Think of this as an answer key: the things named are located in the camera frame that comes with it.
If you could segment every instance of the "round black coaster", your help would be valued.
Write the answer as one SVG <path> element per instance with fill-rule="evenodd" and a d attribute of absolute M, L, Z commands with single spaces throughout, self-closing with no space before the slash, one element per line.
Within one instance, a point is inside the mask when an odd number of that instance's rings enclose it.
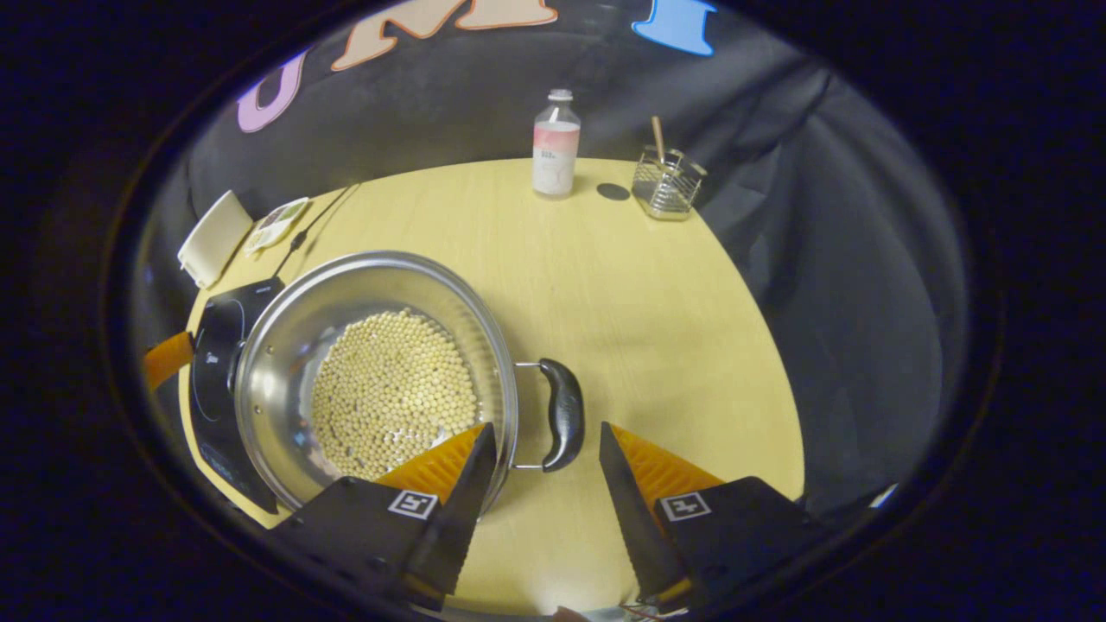
<path fill-rule="evenodd" d="M 629 198 L 629 190 L 618 184 L 599 184 L 595 189 L 611 200 L 626 200 Z"/>

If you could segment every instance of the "blue letter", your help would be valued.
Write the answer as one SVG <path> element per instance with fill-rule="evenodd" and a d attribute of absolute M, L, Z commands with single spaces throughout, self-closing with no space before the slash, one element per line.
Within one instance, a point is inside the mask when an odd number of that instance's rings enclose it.
<path fill-rule="evenodd" d="M 714 49 L 703 39 L 707 13 L 718 9 L 699 0 L 653 0 L 653 14 L 644 22 L 634 22 L 634 32 L 661 45 L 701 56 Z"/>

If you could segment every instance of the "yellow table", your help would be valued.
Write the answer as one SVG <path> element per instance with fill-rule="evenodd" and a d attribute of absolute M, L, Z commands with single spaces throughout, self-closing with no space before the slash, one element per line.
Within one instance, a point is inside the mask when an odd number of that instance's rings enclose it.
<path fill-rule="evenodd" d="M 614 201 L 634 163 L 580 159 L 575 193 L 549 201 L 530 188 L 530 159 L 460 164 L 357 185 L 310 231 L 282 269 L 290 283 L 336 257 L 374 249 L 416 252 L 456 271 L 483 298 L 517 361 L 541 356 L 580 379 L 583 450 L 552 474 L 515 470 L 477 526 L 456 597 L 447 604 L 497 613 L 608 608 L 636 595 L 614 506 L 598 463 L 599 423 L 620 425 L 724 480 L 755 475 L 790 498 L 803 491 L 799 418 L 780 355 L 737 269 L 698 215 L 648 218 Z M 315 197 L 304 228 L 340 190 Z M 195 331 L 211 296 L 272 276 L 276 246 L 236 256 L 196 298 Z M 180 410 L 196 464 L 267 527 L 267 515 L 199 459 L 189 421 L 187 370 Z M 549 390 L 518 374 L 518 459 L 549 449 Z"/>

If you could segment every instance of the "wire basket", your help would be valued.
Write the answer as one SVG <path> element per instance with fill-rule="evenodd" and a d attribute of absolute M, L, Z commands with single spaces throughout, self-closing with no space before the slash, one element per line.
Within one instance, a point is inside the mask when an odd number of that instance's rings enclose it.
<path fill-rule="evenodd" d="M 682 152 L 665 149 L 664 166 L 657 147 L 646 145 L 634 170 L 634 197 L 641 209 L 660 220 L 685 220 L 691 216 L 695 197 L 707 172 Z"/>

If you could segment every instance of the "bottle label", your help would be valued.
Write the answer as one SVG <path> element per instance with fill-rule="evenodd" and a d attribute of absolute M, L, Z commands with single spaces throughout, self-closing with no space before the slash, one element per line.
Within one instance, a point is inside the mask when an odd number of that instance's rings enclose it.
<path fill-rule="evenodd" d="M 534 189 L 547 195 L 572 191 L 580 146 L 580 126 L 571 123 L 534 126 Z"/>

